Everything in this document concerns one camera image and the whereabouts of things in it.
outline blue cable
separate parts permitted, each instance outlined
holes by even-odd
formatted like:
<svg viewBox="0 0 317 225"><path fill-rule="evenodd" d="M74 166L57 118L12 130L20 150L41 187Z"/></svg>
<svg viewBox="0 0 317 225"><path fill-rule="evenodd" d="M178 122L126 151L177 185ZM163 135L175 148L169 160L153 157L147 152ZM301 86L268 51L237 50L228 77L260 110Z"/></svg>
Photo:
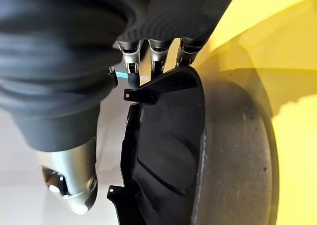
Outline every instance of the blue cable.
<svg viewBox="0 0 317 225"><path fill-rule="evenodd" d="M119 71L116 71L115 73L116 73L118 78L124 78L124 79L128 78L128 73L119 72Z"/></svg>

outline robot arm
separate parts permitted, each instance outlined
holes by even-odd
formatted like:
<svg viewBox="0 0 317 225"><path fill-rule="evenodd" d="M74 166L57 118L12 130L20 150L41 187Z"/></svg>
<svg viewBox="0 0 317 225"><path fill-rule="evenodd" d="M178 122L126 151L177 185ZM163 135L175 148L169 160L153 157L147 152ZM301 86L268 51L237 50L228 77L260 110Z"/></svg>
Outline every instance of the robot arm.
<svg viewBox="0 0 317 225"><path fill-rule="evenodd" d="M100 101L117 86L112 66L121 53L134 89L143 40L152 79L174 38L182 38L175 65L190 65L230 1L0 0L0 106L35 150L49 190L73 212L96 199Z"/></svg>

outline silver metal cylinder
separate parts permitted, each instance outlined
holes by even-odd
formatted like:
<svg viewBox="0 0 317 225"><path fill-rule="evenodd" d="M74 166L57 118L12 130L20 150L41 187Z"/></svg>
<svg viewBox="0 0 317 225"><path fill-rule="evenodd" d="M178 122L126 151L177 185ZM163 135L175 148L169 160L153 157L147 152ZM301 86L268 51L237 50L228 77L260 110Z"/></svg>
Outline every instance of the silver metal cylinder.
<svg viewBox="0 0 317 225"><path fill-rule="evenodd" d="M50 192L74 213L88 212L98 190L95 138L70 150L36 154Z"/></svg>

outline yellow panel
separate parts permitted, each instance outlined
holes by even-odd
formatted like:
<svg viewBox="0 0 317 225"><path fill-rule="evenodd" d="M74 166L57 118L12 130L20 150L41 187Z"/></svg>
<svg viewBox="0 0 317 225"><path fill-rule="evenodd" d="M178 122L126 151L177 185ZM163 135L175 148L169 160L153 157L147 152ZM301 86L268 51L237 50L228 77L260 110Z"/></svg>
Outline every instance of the yellow panel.
<svg viewBox="0 0 317 225"><path fill-rule="evenodd" d="M271 224L278 202L277 225L317 225L317 0L233 0L193 66L245 88L273 127Z"/></svg>

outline black plastic part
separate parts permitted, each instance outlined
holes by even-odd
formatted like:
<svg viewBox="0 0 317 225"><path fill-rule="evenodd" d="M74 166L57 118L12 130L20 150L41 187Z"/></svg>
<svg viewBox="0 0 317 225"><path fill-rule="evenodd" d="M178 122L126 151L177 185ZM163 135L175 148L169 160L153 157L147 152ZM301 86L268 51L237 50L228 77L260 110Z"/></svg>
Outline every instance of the black plastic part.
<svg viewBox="0 0 317 225"><path fill-rule="evenodd" d="M115 205L117 211L125 211L119 217L119 224L146 225L138 205L129 190L124 187L110 186L107 198Z"/></svg>
<svg viewBox="0 0 317 225"><path fill-rule="evenodd" d="M140 74L133 72L128 74L128 83L132 89L138 89L140 87Z"/></svg>
<svg viewBox="0 0 317 225"><path fill-rule="evenodd" d="M141 89L139 91L125 89L124 100L131 102L140 102L147 105L154 105L159 98L159 92L147 89Z"/></svg>
<svg viewBox="0 0 317 225"><path fill-rule="evenodd" d="M198 75L180 67L139 90L125 90L124 97L138 103L130 107L122 143L125 187L108 192L120 225L138 224L140 214L147 225L189 225L204 130Z"/></svg>

